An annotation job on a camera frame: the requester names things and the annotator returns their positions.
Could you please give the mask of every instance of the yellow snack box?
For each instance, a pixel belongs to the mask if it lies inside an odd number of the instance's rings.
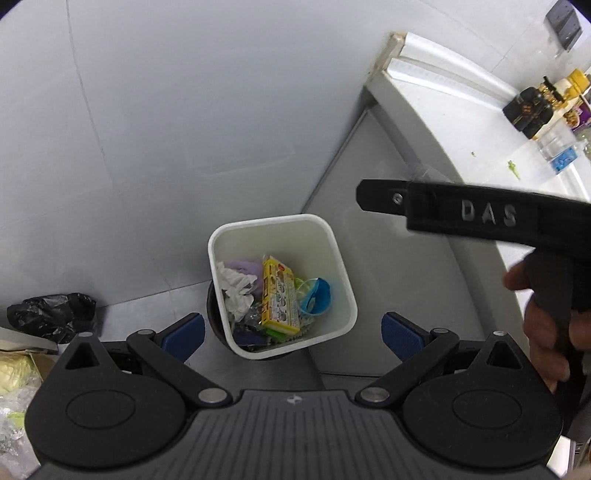
[[[300,318],[294,274],[273,257],[264,261],[263,269],[261,325],[276,332],[295,335],[300,331]]]

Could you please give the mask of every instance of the yellow bottle cap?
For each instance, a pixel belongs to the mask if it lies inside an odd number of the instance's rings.
[[[585,90],[587,90],[587,88],[589,88],[589,79],[579,69],[574,69],[573,73],[571,73],[567,79],[573,84],[574,87],[577,88],[577,90],[579,90],[579,94],[583,93]]]

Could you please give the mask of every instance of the black bin liner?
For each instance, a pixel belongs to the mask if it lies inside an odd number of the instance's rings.
[[[7,308],[10,325],[22,333],[69,343],[77,333],[96,328],[96,300],[83,293],[48,295]]]

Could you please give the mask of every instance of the round pivot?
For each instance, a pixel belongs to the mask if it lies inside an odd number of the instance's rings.
[[[361,391],[361,398],[371,403],[381,403],[389,397],[388,390],[382,387],[367,387]]]
[[[228,397],[228,394],[222,390],[221,388],[205,388],[199,392],[197,395],[199,400],[204,403],[209,403],[210,405],[214,405],[216,403],[221,403]]]

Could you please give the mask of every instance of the crumpled tissue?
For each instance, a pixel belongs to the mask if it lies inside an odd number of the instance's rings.
[[[255,289],[257,276],[226,268],[224,262],[218,262],[217,271],[220,288],[226,292],[226,310],[234,316],[234,321],[239,322],[254,301],[251,293]]]

